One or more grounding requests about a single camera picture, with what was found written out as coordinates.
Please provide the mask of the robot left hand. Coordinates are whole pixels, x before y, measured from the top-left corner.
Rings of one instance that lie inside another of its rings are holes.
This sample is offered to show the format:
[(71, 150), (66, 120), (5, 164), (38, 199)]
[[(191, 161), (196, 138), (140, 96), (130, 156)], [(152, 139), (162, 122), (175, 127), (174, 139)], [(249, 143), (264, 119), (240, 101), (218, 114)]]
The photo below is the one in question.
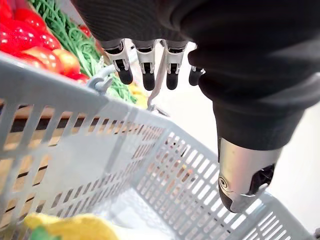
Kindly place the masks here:
[(122, 38), (187, 40), (212, 101), (219, 194), (243, 212), (272, 181), (305, 109), (320, 100), (317, 0), (74, 0), (108, 50)]

